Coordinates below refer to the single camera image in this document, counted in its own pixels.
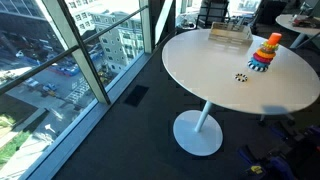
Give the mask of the orange rod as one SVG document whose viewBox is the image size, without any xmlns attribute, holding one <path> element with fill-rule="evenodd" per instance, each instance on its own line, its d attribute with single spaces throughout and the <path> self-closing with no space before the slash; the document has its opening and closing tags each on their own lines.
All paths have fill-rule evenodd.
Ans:
<svg viewBox="0 0 320 180">
<path fill-rule="evenodd" d="M 282 38 L 282 35 L 280 33 L 272 33 L 267 41 L 269 45 L 276 45 L 280 39 Z"/>
</svg>

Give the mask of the black chair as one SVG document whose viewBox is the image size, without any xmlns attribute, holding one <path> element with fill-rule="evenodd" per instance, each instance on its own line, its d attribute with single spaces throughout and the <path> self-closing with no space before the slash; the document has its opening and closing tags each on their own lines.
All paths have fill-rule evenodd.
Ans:
<svg viewBox="0 0 320 180">
<path fill-rule="evenodd" d="M 229 0 L 202 0 L 196 19 L 197 28 L 210 28 L 213 22 L 228 22 Z"/>
</svg>

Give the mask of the black floor vent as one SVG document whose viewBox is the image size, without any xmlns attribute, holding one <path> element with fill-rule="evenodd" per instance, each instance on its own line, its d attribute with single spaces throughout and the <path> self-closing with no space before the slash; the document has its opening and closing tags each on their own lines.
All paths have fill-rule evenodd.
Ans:
<svg viewBox="0 0 320 180">
<path fill-rule="evenodd" d="M 148 87 L 136 85 L 128 97 L 125 99 L 124 103 L 137 107 L 147 91 L 149 90 Z"/>
</svg>

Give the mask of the wooden tray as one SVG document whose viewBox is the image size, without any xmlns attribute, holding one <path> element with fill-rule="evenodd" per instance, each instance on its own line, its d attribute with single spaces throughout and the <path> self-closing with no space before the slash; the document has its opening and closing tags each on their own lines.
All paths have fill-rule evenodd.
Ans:
<svg viewBox="0 0 320 180">
<path fill-rule="evenodd" d="M 209 38 L 228 43 L 250 45 L 253 41 L 251 29 L 245 25 L 213 22 Z"/>
</svg>

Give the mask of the white table pedestal base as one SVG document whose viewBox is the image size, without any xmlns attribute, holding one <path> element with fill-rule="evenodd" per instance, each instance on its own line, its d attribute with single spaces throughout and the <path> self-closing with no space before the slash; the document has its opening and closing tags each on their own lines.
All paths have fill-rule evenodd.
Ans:
<svg viewBox="0 0 320 180">
<path fill-rule="evenodd" d="M 192 155 L 209 156 L 222 145 L 222 129 L 209 115 L 211 106 L 212 103 L 207 101 L 202 111 L 185 111 L 174 121 L 173 134 L 177 143 Z"/>
</svg>

